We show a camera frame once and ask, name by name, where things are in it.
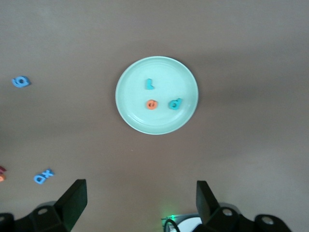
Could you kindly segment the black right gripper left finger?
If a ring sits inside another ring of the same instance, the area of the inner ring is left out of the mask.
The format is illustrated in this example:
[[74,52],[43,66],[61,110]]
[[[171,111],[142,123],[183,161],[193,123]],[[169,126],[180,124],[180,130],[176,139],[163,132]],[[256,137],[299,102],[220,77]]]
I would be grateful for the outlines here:
[[44,204],[16,220],[11,213],[1,213],[2,232],[70,232],[87,206],[87,184],[77,179],[53,204]]

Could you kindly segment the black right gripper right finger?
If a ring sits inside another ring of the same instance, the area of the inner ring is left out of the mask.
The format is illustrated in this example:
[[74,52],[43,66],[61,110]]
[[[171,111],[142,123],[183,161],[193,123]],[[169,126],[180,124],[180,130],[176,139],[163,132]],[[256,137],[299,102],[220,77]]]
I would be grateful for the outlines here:
[[280,218],[260,214],[253,221],[231,207],[221,207],[206,181],[197,181],[196,206],[201,224],[196,232],[289,232]]

